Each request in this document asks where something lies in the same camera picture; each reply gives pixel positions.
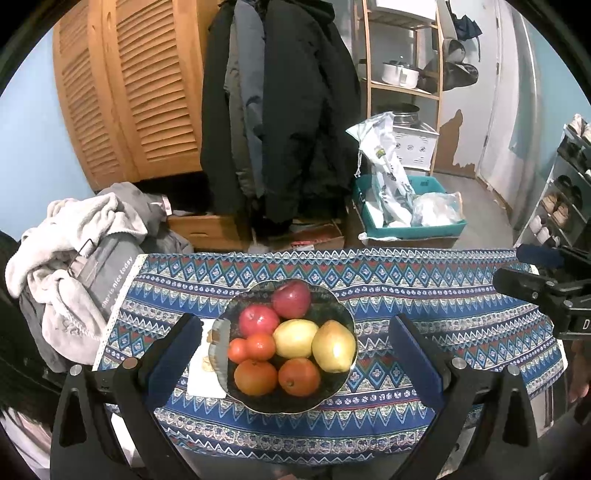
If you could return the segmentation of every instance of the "white storage box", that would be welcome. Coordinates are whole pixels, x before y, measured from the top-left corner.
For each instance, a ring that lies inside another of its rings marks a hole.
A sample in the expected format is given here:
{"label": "white storage box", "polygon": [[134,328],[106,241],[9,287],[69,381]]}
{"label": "white storage box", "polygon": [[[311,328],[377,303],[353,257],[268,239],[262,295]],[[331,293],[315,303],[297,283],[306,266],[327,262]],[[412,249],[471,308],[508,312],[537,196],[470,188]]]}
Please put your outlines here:
{"label": "white storage box", "polygon": [[435,22],[436,0],[370,0],[371,10]]}
{"label": "white storage box", "polygon": [[394,125],[396,156],[405,168],[431,170],[433,151],[439,134],[429,125],[421,123],[419,128]]}

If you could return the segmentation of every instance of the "fruit bowl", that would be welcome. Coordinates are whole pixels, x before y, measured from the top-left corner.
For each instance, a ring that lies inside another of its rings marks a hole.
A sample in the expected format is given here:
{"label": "fruit bowl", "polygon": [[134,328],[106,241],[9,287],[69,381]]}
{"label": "fruit bowl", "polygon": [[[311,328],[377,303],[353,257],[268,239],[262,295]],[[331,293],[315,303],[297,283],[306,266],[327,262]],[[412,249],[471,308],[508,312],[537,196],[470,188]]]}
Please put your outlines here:
{"label": "fruit bowl", "polygon": [[[355,338],[355,353],[351,367],[348,371],[340,373],[327,373],[318,368],[320,372],[320,386],[314,393],[307,397],[288,395],[279,385],[271,393],[258,397],[246,395],[238,389],[234,381],[234,372],[238,366],[228,359],[228,346],[232,340],[241,337],[239,330],[240,313],[252,304],[271,306],[273,292],[286,282],[288,280],[264,281],[255,285],[250,290],[237,295],[230,301],[220,318],[216,319],[212,326],[212,342],[209,347],[209,359],[220,385],[230,397],[243,402],[248,408],[258,413],[297,414],[317,407],[343,387],[349,378],[350,369],[355,366],[357,359],[358,347],[353,317],[339,303],[330,290],[307,283],[311,293],[311,303],[302,318],[311,320],[318,327],[322,326],[328,320],[335,320],[350,331]],[[313,356],[309,360],[318,366]],[[286,361],[286,358],[275,354],[268,362],[279,370]]]}

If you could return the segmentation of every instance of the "wooden shelving unit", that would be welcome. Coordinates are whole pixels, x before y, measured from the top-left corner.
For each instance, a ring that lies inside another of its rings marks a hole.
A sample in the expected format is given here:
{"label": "wooden shelving unit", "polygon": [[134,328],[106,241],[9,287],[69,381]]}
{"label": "wooden shelving unit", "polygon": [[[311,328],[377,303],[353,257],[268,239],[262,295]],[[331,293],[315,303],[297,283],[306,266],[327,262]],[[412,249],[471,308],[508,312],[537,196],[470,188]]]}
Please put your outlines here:
{"label": "wooden shelving unit", "polygon": [[[363,35],[365,37],[365,58],[367,62],[367,78],[361,78],[360,80],[365,84],[366,89],[366,117],[369,118],[371,116],[371,103],[372,103],[372,90],[389,90],[391,92],[399,92],[399,93],[407,93],[409,95],[414,95],[423,98],[429,98],[435,102],[437,102],[436,108],[436,124],[431,125],[437,132],[439,132],[440,128],[440,121],[441,121],[441,108],[440,108],[440,99],[441,93],[443,89],[443,35],[441,29],[439,29],[439,12],[437,12],[437,20],[435,23],[425,23],[424,21],[417,20],[412,17],[406,17],[404,15],[395,14],[393,12],[386,12],[386,11],[372,11],[368,8],[368,0],[361,0],[361,10],[359,8],[359,0],[355,0],[353,2],[353,15],[355,19],[355,28],[353,32],[353,40],[354,42],[358,42],[360,31],[363,31]],[[427,76],[433,77],[437,79],[437,93],[432,94],[426,92],[425,90],[421,90],[418,88],[415,89],[408,89],[396,85],[390,85],[388,83],[379,82],[377,80],[372,79],[372,68],[371,68],[371,41],[369,36],[369,26],[372,23],[379,23],[384,25],[389,25],[391,27],[398,27],[404,28],[406,30],[411,30],[414,32],[414,63],[417,64],[417,53],[419,49],[422,47],[421,42],[419,40],[418,32],[424,29],[432,29],[437,32],[438,38],[438,47],[439,50],[437,52],[437,57],[439,58],[438,62],[438,71],[437,72],[425,72]],[[433,152],[433,158],[431,159],[431,170],[429,174],[433,173],[433,168],[435,166],[435,156],[437,154],[437,147],[435,147],[435,151]]]}

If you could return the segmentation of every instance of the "gray bag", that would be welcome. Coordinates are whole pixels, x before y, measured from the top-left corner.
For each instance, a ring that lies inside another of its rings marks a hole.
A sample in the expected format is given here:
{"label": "gray bag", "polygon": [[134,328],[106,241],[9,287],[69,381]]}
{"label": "gray bag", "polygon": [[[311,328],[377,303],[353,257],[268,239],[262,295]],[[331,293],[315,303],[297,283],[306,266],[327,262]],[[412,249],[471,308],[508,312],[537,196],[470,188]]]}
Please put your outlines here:
{"label": "gray bag", "polygon": [[106,321],[129,269],[143,253],[132,235],[114,233],[102,239],[80,271],[78,281],[86,287]]}

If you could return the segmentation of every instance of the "yellow pear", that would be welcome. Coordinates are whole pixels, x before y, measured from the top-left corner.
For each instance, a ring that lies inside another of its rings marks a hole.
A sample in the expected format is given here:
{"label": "yellow pear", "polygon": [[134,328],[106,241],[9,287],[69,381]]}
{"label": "yellow pear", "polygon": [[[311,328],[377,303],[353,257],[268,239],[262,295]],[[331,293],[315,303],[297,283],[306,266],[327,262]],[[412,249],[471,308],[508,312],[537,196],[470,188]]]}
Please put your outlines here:
{"label": "yellow pear", "polygon": [[304,319],[288,320],[273,332],[277,355],[283,358],[308,358],[312,354],[312,340],[318,325]]}
{"label": "yellow pear", "polygon": [[355,336],[335,320],[329,320],[320,327],[312,341],[316,363],[331,374],[349,371],[355,359],[356,347]]}

